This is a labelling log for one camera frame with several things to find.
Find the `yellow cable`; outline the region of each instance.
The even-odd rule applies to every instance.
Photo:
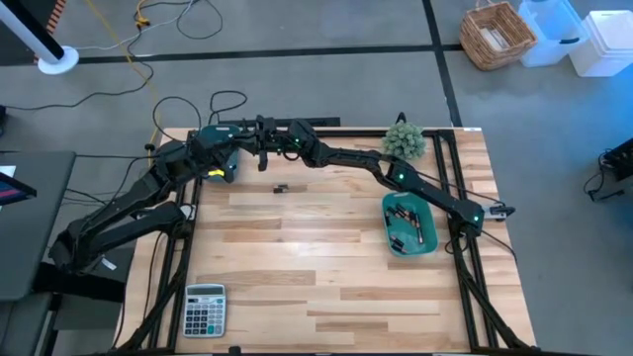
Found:
[[[138,1],[138,4],[136,4],[136,26],[139,28],[149,26],[149,19],[140,13],[140,5],[142,5],[145,1],[147,0],[140,0]]]
[[[136,72],[136,74],[138,74],[144,80],[144,84],[147,85],[147,88],[149,89],[149,93],[151,94],[153,105],[155,106],[158,103],[158,96],[156,95],[156,90],[154,86],[151,84],[151,82],[149,81],[149,78],[145,77],[145,75],[140,70],[138,70],[138,68],[135,66],[135,63],[132,61],[131,54],[128,52],[128,50],[124,46],[121,45],[121,40],[119,39],[119,36],[117,36],[117,33],[115,33],[114,30],[112,30],[112,26],[110,26],[110,23],[108,23],[108,20],[106,20],[106,18],[101,14],[101,12],[99,12],[97,7],[92,3],[91,0],[86,0],[86,2],[88,3],[90,10],[92,10],[95,16],[97,16],[99,20],[101,20],[101,23],[106,28],[106,30],[108,30],[108,33],[110,34],[110,36],[115,40],[117,44],[119,44],[119,48],[123,52],[123,55],[126,57],[126,60],[130,64],[132,69]],[[158,125],[160,125],[160,114],[158,113],[156,113],[156,122]],[[154,142],[154,140],[156,139],[156,134],[158,134],[158,128],[154,128],[153,133],[151,133],[151,138],[149,139],[149,142]],[[148,151],[147,163],[149,166],[151,166],[150,156],[151,156],[151,151]]]

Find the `wooden table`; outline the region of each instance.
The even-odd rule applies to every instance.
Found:
[[[187,129],[167,132],[184,139]],[[456,129],[455,135],[466,187],[497,197],[483,133]],[[323,141],[347,148],[381,147],[378,138]],[[445,161],[452,171],[447,151]],[[445,213],[432,208],[440,240],[435,253],[399,258],[387,247],[381,218],[381,200],[388,190],[369,172],[337,166],[310,169],[274,154],[269,159],[268,170],[258,172],[257,158],[242,152],[233,184],[203,188],[187,284],[227,286],[226,335],[188,339],[181,329],[177,352],[226,352],[231,345],[243,352],[469,350],[455,264],[444,251],[449,239]],[[432,144],[412,164],[438,176]],[[273,195],[272,186],[280,183],[289,184],[290,192]],[[486,222],[485,230],[509,244],[504,222]],[[142,320],[155,240],[151,234],[137,241],[120,344]],[[165,244],[163,237],[151,267],[149,307]],[[516,334],[533,344],[512,256],[485,236],[479,246],[491,302]],[[480,342],[486,345],[476,303],[474,314]],[[159,346],[166,344],[170,317],[171,305]]]

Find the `white storage bin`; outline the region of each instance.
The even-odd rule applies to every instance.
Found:
[[[570,53],[579,76],[609,77],[633,63],[633,12],[591,11],[583,25],[589,41]]]
[[[538,37],[538,44],[521,58],[526,67],[556,64],[588,39],[568,0],[523,0],[518,14]]]

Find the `black cable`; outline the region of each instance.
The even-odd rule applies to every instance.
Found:
[[[78,190],[74,190],[74,189],[71,189],[71,188],[66,188],[66,191],[68,191],[68,192],[72,192],[72,193],[75,193],[75,194],[82,195],[82,196],[84,196],[84,197],[87,197],[87,198],[92,199],[92,200],[93,200],[93,201],[95,201],[95,202],[99,202],[99,203],[101,203],[101,204],[103,204],[103,205],[106,205],[106,202],[102,201],[101,199],[99,199],[99,198],[97,198],[97,197],[94,197],[94,196],[93,196],[93,195],[91,195],[91,194],[88,194],[88,193],[85,193],[85,192],[81,192],[81,191],[78,191]]]
[[[145,85],[147,85],[147,82],[154,76],[154,70],[153,68],[148,65],[145,64],[141,61],[138,62],[139,64],[142,64],[144,66],[146,66],[147,68],[149,68],[149,76],[147,76],[147,80],[143,80],[142,84],[135,88],[135,89],[130,89],[130,90],[124,90],[122,92],[118,92],[118,93],[107,93],[107,92],[94,92],[86,97],[84,97],[83,99],[79,100],[78,102],[74,103],[74,104],[49,104],[49,105],[42,105],[39,107],[33,107],[33,108],[22,108],[22,107],[16,107],[16,106],[11,106],[11,105],[3,105],[4,107],[7,107],[9,109],[13,109],[13,110],[22,110],[22,111],[38,111],[38,110],[43,110],[43,109],[50,109],[50,108],[76,108],[79,105],[83,104],[86,100],[95,97],[95,96],[109,96],[109,97],[117,97],[117,96],[122,96],[122,95],[126,95],[126,94],[132,94],[135,93],[139,90],[141,90],[142,88],[145,87]]]
[[[222,94],[239,95],[239,96],[242,97],[243,100],[240,103],[237,103],[237,104],[235,104],[233,106],[229,106],[229,107],[226,107],[226,108],[222,108],[222,109],[216,110],[216,109],[214,109],[214,100],[216,99],[216,96],[222,95]],[[230,111],[230,110],[233,110],[233,109],[237,109],[240,106],[246,104],[247,101],[248,101],[248,97],[246,96],[246,94],[244,94],[244,93],[242,93],[242,92],[240,92],[238,90],[220,90],[220,91],[217,91],[217,92],[213,93],[211,95],[211,99],[209,100],[209,109],[211,110],[211,114],[209,115],[209,120],[207,121],[207,125],[210,125],[213,122],[214,115],[218,116],[218,124],[220,124],[220,113],[227,112],[227,111]]]
[[[191,3],[191,7],[189,7],[189,11],[191,11],[193,9],[193,7],[197,3],[199,3],[200,1],[201,0],[194,0],[193,3]],[[217,30],[211,32],[208,35],[194,36],[194,35],[189,35],[189,34],[185,33],[180,27],[181,26],[181,23],[180,23],[181,20],[185,17],[185,15],[187,15],[185,13],[185,11],[187,11],[187,7],[185,7],[185,9],[180,13],[180,15],[178,15],[178,18],[176,19],[176,30],[178,30],[178,32],[182,36],[186,37],[187,39],[190,39],[190,40],[207,40],[207,39],[210,39],[211,37],[219,34],[222,31],[222,29],[225,27],[225,18],[222,16],[222,13],[220,12],[220,10],[218,10],[218,8],[210,0],[204,0],[204,1],[207,2],[207,4],[209,6],[211,6],[211,8],[216,12],[216,14],[218,15],[218,18],[220,19],[220,25],[219,25]],[[190,1],[182,1],[182,2],[160,1],[160,2],[157,2],[157,3],[153,3],[153,4],[142,5],[142,6],[140,6],[140,9],[143,10],[143,9],[147,9],[147,8],[158,6],[158,5],[182,6],[182,5],[189,5],[189,3],[190,3]],[[133,18],[135,19],[135,21],[137,19],[137,15],[138,15],[137,12],[135,12],[134,15],[133,15]]]
[[[115,194],[115,191],[111,191],[111,192],[99,192],[99,193],[90,193],[93,196],[100,196],[100,195],[107,195],[107,196],[112,196],[113,194]]]
[[[161,134],[175,140],[178,142],[185,142],[183,140],[180,140],[174,136],[169,135],[168,133],[165,132],[165,130],[158,124],[158,121],[156,120],[156,111],[158,110],[158,107],[160,106],[161,103],[167,101],[167,100],[180,100],[183,101],[187,104],[189,104],[189,106],[191,106],[192,108],[194,108],[194,111],[196,112],[196,115],[198,116],[198,134],[200,133],[200,130],[202,129],[202,116],[200,115],[200,112],[198,111],[198,108],[196,108],[196,106],[190,102],[189,100],[179,97],[179,96],[168,96],[168,97],[164,97],[162,99],[160,99],[158,101],[158,103],[156,103],[156,105],[154,105],[154,109],[151,111],[151,119],[154,122],[154,125],[156,126],[156,129],[160,131]]]
[[[151,291],[151,272],[153,270],[154,259],[156,257],[156,250],[158,249],[158,241],[160,241],[160,237],[162,237],[164,233],[161,232],[156,237],[156,241],[154,242],[154,249],[151,252],[151,260],[149,261],[149,276],[147,277],[147,296],[145,297],[145,307],[142,309],[142,318],[145,319],[145,315],[147,314],[147,304],[149,304],[149,291]]]
[[[63,197],[63,200],[68,201],[68,202],[74,202],[74,203],[86,203],[86,204],[94,204],[97,205],[99,207],[103,206],[104,204],[99,204],[99,202],[95,201],[95,200],[86,200],[86,199],[77,199],[77,198],[70,198],[67,196]]]
[[[75,202],[75,201],[64,202],[64,203],[61,203],[61,205],[59,205],[59,206],[60,207],[65,207],[65,206],[71,206],[71,205],[88,207],[88,208],[101,208],[102,207],[101,205],[96,204],[96,203],[83,203],[83,202]]]
[[[191,204],[183,204],[182,207],[186,207],[188,206],[190,211],[189,211],[189,215],[187,216],[187,221],[191,218],[193,212],[194,212],[194,206]],[[153,265],[154,265],[154,259],[156,258],[156,251],[158,249],[158,242],[160,241],[160,237],[162,237],[164,233],[161,232],[157,237],[156,237],[156,241],[154,242],[154,248],[151,252],[151,260],[149,261],[149,275],[147,276],[147,295],[145,296],[145,306],[142,309],[142,318],[145,319],[145,315],[147,314],[147,305],[149,304],[149,292],[151,291],[151,275],[152,275],[152,271],[153,271]]]
[[[121,337],[121,331],[123,330],[123,324],[126,318],[126,294],[123,293],[123,301],[121,302],[121,320],[119,321],[119,331],[117,332],[117,337],[115,337],[114,342],[112,343],[112,347],[110,347],[110,351],[115,350],[117,348],[117,343],[119,343],[119,338]]]
[[[194,7],[194,5],[196,5],[199,1],[200,1],[200,0],[194,0],[194,2],[193,2],[193,4],[191,5],[191,7],[193,8],[193,7]],[[182,12],[182,13],[180,13],[180,16],[178,17],[178,20],[176,20],[176,29],[178,30],[178,32],[179,32],[182,36],[186,37],[187,39],[190,39],[190,40],[207,40],[207,39],[210,39],[211,37],[213,37],[213,36],[215,36],[215,35],[219,34],[219,33],[222,31],[222,29],[225,27],[225,19],[222,17],[222,14],[221,14],[221,13],[220,13],[220,11],[218,10],[218,8],[217,8],[217,7],[216,7],[216,6],[215,6],[215,5],[214,5],[214,4],[213,4],[210,0],[204,0],[204,1],[205,1],[207,4],[209,4],[209,6],[211,6],[211,7],[212,7],[212,9],[214,9],[214,11],[216,12],[216,14],[218,14],[218,18],[220,19],[220,26],[218,27],[218,29],[217,29],[217,30],[215,30],[215,31],[211,32],[211,33],[210,33],[210,34],[208,34],[208,35],[203,35],[203,36],[193,36],[193,35],[186,34],[186,33],[185,33],[184,31],[182,31],[182,29],[180,28],[180,20],[182,20],[182,19],[184,18],[184,16],[186,15],[186,14],[185,14],[185,11],[186,11],[187,9],[185,9],[185,10],[183,10],[183,12]]]
[[[453,254],[452,250],[448,249],[448,246],[453,243],[453,240],[457,239],[457,243],[460,244],[460,251],[462,251],[462,253],[466,252],[466,250],[468,249],[468,239],[465,239],[466,244],[464,244],[464,247],[461,247],[461,243],[459,242],[460,237],[464,237],[465,235],[462,233],[459,236],[451,236],[451,239],[448,240],[448,242],[446,242],[444,244],[444,251],[446,251],[446,253],[448,254]]]
[[[489,232],[487,232],[485,230],[482,230],[482,233],[487,235],[489,238],[493,239],[494,241],[502,244],[503,247],[505,247],[505,249],[507,249],[512,254],[512,257],[514,257],[514,262],[516,262],[516,253],[514,253],[514,250],[512,249],[512,247],[510,247],[507,243],[501,241],[500,239],[492,236]]]
[[[597,157],[597,167],[598,167],[599,171],[597,173],[595,173],[594,175],[592,175],[591,177],[589,177],[589,179],[587,179],[587,181],[583,185],[583,191],[588,196],[592,196],[593,194],[599,192],[600,189],[602,189],[602,186],[604,186],[604,162],[602,162],[602,158],[604,158],[604,155],[608,151],[609,150],[606,149],[600,156]],[[598,184],[598,186],[596,188],[594,188],[594,189],[588,189],[589,183],[591,181],[593,181],[593,179],[595,179],[595,177],[597,177],[597,176],[600,177],[600,183]]]

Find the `table leg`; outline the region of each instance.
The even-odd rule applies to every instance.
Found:
[[[93,275],[75,276],[60,272],[55,266],[41,262],[33,283],[34,292],[53,292],[122,303],[126,284]]]

